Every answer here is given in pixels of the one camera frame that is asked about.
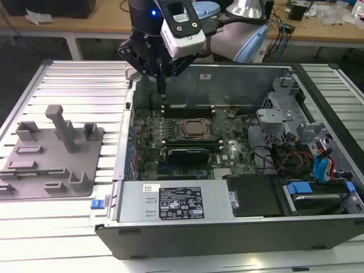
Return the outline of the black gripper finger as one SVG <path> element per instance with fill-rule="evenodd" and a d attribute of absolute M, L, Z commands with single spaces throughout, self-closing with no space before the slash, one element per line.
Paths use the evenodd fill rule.
<path fill-rule="evenodd" d="M 141 75 L 154 78 L 157 91 L 162 94 L 160 65 L 151 42 L 142 42 L 140 47 L 134 42 L 124 42 L 119 46 L 118 53 Z"/>
<path fill-rule="evenodd" d="M 173 60 L 171 57 L 166 57 L 162 62 L 162 97 L 166 96 L 167 78 L 178 76 L 185 71 L 195 60 L 196 55 L 188 55 L 185 57 Z"/>

